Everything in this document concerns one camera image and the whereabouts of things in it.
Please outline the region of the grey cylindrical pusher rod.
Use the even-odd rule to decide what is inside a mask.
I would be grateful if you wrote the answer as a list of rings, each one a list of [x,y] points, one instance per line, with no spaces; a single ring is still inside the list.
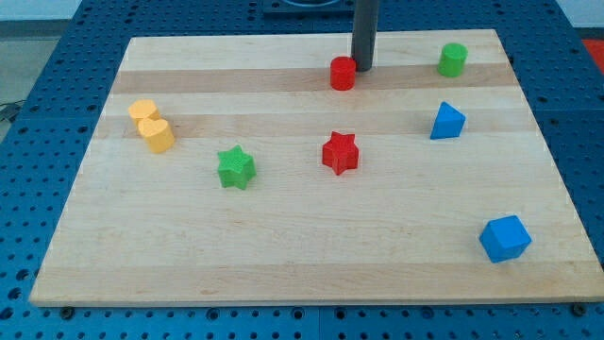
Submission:
[[[356,0],[351,37],[351,58],[357,72],[367,72],[373,66],[378,28],[379,0]]]

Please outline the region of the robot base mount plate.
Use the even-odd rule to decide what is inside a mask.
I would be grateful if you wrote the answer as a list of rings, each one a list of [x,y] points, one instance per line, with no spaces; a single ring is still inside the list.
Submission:
[[[349,14],[354,0],[260,0],[262,14],[270,17]]]

